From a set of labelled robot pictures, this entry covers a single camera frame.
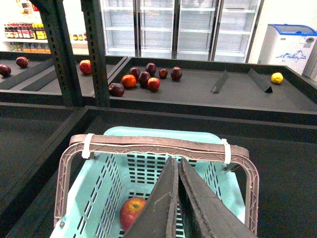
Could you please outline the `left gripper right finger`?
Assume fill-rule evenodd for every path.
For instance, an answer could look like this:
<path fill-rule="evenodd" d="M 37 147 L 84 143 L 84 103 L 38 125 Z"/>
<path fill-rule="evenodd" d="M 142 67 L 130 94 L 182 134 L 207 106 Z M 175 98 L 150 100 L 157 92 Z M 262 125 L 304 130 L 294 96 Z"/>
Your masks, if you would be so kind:
<path fill-rule="evenodd" d="M 217 197 L 189 162 L 178 164 L 179 206 L 187 238 L 255 238 Z"/>

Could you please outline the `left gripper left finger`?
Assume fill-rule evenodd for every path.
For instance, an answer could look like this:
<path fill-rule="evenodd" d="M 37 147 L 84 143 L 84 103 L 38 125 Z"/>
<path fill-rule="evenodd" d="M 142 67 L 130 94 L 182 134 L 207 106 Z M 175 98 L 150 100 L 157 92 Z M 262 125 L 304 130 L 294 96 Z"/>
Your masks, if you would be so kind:
<path fill-rule="evenodd" d="M 174 238 L 178 204 L 178 165 L 169 157 L 147 203 L 125 238 Z"/>

